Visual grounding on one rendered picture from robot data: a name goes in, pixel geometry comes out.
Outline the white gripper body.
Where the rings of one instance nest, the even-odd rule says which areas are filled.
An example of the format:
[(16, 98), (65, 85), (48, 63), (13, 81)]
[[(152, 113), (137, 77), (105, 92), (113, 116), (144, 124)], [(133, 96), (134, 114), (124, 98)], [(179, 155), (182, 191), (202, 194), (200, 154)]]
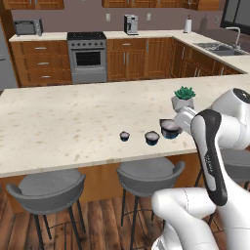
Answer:
[(185, 106), (174, 117), (174, 122), (183, 131), (190, 134), (191, 133), (190, 123), (196, 114), (197, 114), (197, 112), (194, 109), (192, 109), (191, 107)]

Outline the large dark yogurt container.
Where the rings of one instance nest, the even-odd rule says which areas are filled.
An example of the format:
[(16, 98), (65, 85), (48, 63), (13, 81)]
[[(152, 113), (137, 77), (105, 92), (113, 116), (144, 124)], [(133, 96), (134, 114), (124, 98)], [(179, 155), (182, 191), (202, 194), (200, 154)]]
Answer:
[(180, 134), (180, 128), (172, 119), (160, 119), (161, 134), (165, 139), (175, 139)]

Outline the medium dark yogurt container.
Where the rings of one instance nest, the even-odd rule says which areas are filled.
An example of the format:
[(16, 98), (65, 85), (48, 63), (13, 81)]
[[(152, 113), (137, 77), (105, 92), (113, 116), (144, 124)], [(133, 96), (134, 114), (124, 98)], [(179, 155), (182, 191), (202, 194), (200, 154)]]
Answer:
[(158, 143), (160, 136), (155, 131), (149, 131), (145, 134), (146, 143), (149, 146), (155, 146)]

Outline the green plant in white pot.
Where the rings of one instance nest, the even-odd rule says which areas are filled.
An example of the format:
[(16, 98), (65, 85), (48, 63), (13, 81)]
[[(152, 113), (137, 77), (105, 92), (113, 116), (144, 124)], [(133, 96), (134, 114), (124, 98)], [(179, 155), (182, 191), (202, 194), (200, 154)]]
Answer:
[(171, 99), (173, 109), (179, 112), (185, 106), (194, 108), (194, 97), (195, 93), (192, 88), (182, 86), (179, 90), (175, 91), (175, 96)]

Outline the wooden cupboard run under sink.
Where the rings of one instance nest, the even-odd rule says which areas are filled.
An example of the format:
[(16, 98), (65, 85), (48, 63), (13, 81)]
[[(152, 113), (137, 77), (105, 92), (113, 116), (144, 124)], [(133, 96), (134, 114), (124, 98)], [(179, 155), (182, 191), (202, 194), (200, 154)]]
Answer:
[(170, 78), (231, 74), (241, 74), (241, 71), (191, 48), (191, 46), (176, 38), (172, 39), (169, 65)]

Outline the wooden base cupboard run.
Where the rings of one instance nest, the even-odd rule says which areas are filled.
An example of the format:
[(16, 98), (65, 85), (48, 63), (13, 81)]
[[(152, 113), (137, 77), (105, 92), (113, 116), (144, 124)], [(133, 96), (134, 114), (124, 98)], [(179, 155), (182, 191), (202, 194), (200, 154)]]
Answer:
[(107, 80), (168, 77), (170, 37), (108, 39)]

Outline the steel sink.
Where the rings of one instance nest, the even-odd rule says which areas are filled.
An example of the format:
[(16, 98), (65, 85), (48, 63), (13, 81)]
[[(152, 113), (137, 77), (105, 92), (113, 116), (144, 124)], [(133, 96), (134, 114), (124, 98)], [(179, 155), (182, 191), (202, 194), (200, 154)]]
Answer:
[(195, 43), (198, 46), (210, 53), (218, 56), (249, 56), (249, 53), (239, 49), (234, 49), (232, 46), (222, 43)]

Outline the white paper towel roll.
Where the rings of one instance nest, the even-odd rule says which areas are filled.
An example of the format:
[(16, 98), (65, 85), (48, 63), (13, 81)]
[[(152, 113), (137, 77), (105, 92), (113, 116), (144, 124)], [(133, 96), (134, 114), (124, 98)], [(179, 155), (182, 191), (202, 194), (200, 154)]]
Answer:
[(192, 19), (190, 18), (190, 15), (187, 16), (184, 33), (191, 33), (192, 28)]

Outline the silver coffee machine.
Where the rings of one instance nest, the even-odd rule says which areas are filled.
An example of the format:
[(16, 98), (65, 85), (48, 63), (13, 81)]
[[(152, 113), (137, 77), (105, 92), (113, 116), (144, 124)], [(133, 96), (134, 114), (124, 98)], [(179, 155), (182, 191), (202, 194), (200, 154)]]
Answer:
[(128, 35), (138, 34), (138, 17), (135, 15), (124, 16), (124, 32)]

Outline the silver stove with oven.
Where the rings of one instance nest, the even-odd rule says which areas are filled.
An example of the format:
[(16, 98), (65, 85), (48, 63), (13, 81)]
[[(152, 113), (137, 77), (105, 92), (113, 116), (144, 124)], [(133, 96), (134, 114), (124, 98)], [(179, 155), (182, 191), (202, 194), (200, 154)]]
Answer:
[(106, 36), (102, 31), (69, 32), (66, 37), (73, 84), (107, 81)]

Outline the dark window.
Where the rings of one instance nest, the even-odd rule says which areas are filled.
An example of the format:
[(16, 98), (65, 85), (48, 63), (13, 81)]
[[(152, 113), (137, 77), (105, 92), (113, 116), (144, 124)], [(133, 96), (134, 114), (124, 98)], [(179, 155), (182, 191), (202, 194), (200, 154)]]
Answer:
[(250, 35), (250, 0), (226, 0), (220, 27), (236, 26)]

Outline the wooden drawer cabinet run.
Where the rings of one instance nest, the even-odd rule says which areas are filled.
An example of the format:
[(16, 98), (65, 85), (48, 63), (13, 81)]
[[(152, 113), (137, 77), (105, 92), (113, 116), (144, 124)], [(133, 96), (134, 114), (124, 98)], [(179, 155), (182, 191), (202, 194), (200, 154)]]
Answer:
[(11, 47), (22, 87), (72, 83), (66, 41), (19, 41)]

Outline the grey toaster oven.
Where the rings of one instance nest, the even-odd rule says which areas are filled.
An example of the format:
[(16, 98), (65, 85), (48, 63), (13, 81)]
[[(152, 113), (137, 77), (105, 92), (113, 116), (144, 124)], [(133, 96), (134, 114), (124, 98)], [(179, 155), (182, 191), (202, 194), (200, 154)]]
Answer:
[(14, 21), (14, 28), (17, 36), (38, 35), (43, 33), (42, 20), (18, 20)]

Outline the grey fridge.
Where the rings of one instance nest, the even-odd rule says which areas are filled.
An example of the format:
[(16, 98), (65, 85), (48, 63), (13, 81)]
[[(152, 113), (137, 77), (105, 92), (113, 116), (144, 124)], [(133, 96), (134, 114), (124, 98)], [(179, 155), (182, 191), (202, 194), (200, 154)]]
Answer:
[(0, 22), (0, 91), (17, 87), (17, 79), (9, 55), (4, 30)]

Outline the wooden wall cupboard run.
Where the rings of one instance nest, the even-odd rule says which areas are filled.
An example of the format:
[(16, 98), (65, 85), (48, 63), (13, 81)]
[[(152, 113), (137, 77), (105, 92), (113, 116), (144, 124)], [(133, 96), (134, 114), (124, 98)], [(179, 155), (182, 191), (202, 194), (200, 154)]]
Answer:
[(218, 11), (220, 0), (102, 0), (104, 8), (186, 8)]

